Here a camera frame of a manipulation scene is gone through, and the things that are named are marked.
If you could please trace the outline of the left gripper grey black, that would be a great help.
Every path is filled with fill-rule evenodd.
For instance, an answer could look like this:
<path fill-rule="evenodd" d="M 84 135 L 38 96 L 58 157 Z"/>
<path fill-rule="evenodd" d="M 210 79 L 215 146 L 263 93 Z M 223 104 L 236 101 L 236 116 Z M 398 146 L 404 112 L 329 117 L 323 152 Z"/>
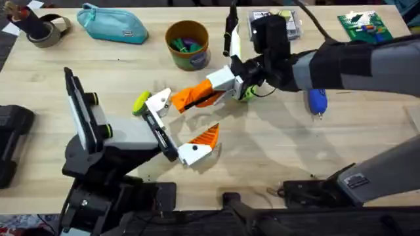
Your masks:
<path fill-rule="evenodd" d="M 105 116 L 95 92 L 83 94 L 83 151 L 86 154 L 116 156 L 118 164 L 138 165 L 147 158 L 163 153 L 170 161 L 177 158 L 191 166 L 208 156 L 219 138 L 219 124 L 177 147 L 167 135 L 161 120 L 171 107 L 171 89 L 145 94 L 141 118 Z"/>

